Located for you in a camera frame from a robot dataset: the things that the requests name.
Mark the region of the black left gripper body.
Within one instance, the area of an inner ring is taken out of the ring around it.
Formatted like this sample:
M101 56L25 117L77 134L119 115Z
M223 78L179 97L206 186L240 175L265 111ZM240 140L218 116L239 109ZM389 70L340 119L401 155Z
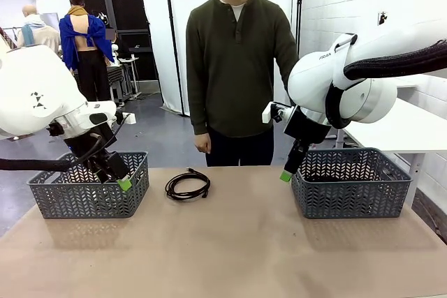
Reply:
M95 126L86 133L70 138L69 149L76 157L70 167L83 164L90 170L109 170L107 159L110 153L106 148L116 141L110 126Z

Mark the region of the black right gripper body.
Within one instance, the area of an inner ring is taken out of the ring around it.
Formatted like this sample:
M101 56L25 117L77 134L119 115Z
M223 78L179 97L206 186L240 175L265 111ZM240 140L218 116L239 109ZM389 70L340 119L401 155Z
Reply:
M305 144L319 144L330 132L331 126L308 118L299 106L295 106L287 121L284 133Z

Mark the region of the person's right hand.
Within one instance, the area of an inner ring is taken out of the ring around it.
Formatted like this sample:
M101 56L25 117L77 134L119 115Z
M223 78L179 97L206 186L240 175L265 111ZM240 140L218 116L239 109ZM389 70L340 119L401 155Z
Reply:
M211 152L211 139L208 133L195 135L194 144L197 150L204 154L210 154Z

